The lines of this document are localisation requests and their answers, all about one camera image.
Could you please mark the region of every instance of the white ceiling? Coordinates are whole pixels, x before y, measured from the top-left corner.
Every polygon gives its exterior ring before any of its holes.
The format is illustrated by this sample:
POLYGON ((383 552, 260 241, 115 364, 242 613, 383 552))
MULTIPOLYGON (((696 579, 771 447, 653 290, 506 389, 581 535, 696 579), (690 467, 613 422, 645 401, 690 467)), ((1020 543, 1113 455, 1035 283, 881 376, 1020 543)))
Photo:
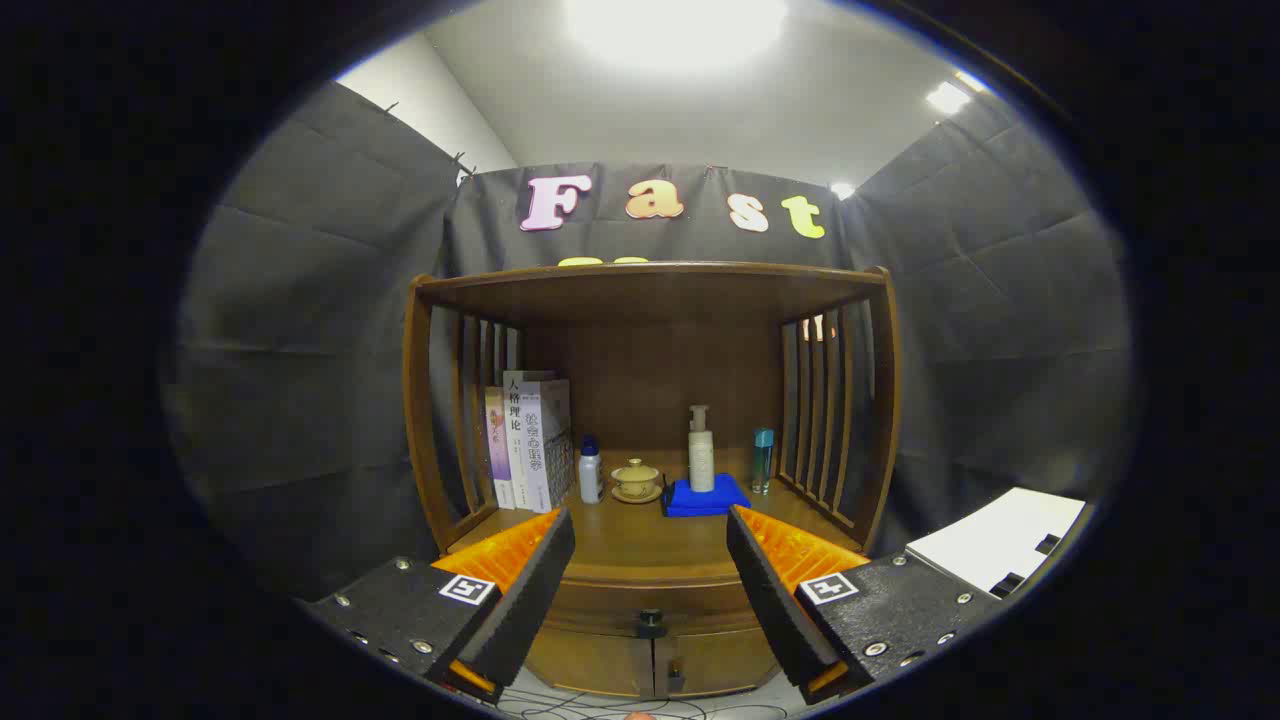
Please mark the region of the white ceiling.
POLYGON ((593 54, 564 0, 485 0, 424 32, 520 165, 705 163, 858 186, 941 119, 924 96, 955 68, 872 15, 787 5, 777 41, 698 73, 593 54))

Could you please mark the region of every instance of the floor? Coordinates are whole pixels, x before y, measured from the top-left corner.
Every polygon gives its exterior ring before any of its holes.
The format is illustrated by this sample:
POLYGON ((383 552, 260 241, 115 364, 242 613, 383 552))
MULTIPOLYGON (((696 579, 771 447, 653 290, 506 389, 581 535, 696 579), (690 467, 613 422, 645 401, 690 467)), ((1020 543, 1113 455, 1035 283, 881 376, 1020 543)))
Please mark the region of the floor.
POLYGON ((805 714, 800 692, 778 673, 745 693, 696 700, 626 700, 561 691, 543 684, 527 669, 502 694, 498 710, 522 720, 623 720, 641 711, 657 720, 774 720, 805 714))

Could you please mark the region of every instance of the word fast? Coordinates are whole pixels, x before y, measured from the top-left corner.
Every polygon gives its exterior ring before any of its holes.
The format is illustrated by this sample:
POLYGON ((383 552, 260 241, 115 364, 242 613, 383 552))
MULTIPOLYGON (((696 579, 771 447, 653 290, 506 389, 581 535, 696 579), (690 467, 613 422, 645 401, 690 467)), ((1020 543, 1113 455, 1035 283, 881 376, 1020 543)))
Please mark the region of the word fast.
MULTIPOLYGON (((563 178, 534 178, 529 181, 534 191, 529 200, 529 217, 521 220, 522 231, 553 231, 564 224, 564 215, 577 208, 577 193, 591 190, 588 176, 563 178)), ((645 218, 675 218, 685 211, 685 205, 676 193, 676 186, 652 179, 637 182, 627 191, 627 215, 641 220, 645 218)), ((813 223, 818 208, 809 204, 804 195, 787 197, 782 206, 791 213, 791 227, 804 237, 819 238, 827 229, 813 223)), ((735 192, 728 196, 728 219, 744 231, 764 232, 769 229, 769 219, 764 217, 764 205, 750 195, 735 192)))

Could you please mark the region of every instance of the book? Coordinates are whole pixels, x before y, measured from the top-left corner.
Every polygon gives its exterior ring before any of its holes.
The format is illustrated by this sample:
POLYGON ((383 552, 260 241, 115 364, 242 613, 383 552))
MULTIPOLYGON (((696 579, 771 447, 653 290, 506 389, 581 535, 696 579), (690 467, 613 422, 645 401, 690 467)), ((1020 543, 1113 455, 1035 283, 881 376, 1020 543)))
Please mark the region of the book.
POLYGON ((507 455, 507 404, 503 402, 502 388, 484 388, 485 436, 489 439, 489 469, 493 471, 493 496, 498 507, 516 507, 515 491, 511 488, 511 461, 507 455))
POLYGON ((563 505, 573 478, 573 436, 570 384, 559 380, 518 380, 524 425, 522 465, 529 509, 550 512, 563 505))
POLYGON ((525 424, 520 418, 518 383, 529 380, 549 380, 556 377, 550 370, 503 370, 502 391, 506 400, 507 421, 507 461, 511 468, 511 492, 516 507, 527 510, 529 484, 525 482, 525 424))

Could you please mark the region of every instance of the saucer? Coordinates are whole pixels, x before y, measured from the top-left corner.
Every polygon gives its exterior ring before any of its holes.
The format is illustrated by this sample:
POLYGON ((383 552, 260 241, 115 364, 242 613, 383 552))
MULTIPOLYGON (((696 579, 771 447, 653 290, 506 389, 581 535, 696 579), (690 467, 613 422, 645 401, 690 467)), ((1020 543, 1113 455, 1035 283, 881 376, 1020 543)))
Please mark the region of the saucer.
POLYGON ((628 495, 622 495, 622 488, 618 488, 618 487, 613 488, 613 497, 618 498, 622 502, 627 502, 627 503, 631 503, 631 505, 644 505, 645 502, 653 502, 654 500, 658 500, 659 495, 662 495, 662 488, 658 487, 658 486, 654 486, 654 488, 650 492, 646 492, 645 495, 641 495, 639 497, 631 497, 628 495))

